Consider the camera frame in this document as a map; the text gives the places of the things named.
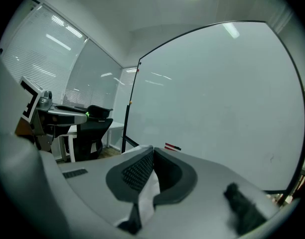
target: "desk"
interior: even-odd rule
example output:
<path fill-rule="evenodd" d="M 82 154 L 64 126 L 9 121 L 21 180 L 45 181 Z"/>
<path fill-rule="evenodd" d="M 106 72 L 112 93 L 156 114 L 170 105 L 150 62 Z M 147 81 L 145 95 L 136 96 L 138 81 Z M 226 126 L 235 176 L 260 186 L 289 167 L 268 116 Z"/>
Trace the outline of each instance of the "desk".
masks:
<path fill-rule="evenodd" d="M 113 121 L 112 124 L 110 125 L 110 127 L 107 130 L 107 148 L 109 148 L 110 144 L 110 140 L 111 140 L 111 130 L 114 129 L 124 129 L 124 124 L 122 123 L 118 123 Z M 75 155 L 74 155 L 74 145 L 73 145 L 73 138 L 77 137 L 77 126 L 76 125 L 72 125 L 67 134 L 61 135 L 61 136 L 68 136 L 68 148 L 69 148 L 69 154 L 71 157 L 71 162 L 75 162 Z"/>

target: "chair backrest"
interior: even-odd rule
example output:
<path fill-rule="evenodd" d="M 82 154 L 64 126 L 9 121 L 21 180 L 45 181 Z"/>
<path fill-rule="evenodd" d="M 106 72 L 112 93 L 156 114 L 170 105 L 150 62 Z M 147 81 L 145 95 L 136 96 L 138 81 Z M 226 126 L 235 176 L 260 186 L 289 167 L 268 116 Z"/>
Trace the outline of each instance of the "chair backrest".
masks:
<path fill-rule="evenodd" d="M 102 122 L 88 121 L 77 125 L 78 156 L 82 160 L 88 160 L 92 144 L 101 141 L 104 134 L 112 124 L 113 119 L 105 119 Z"/>

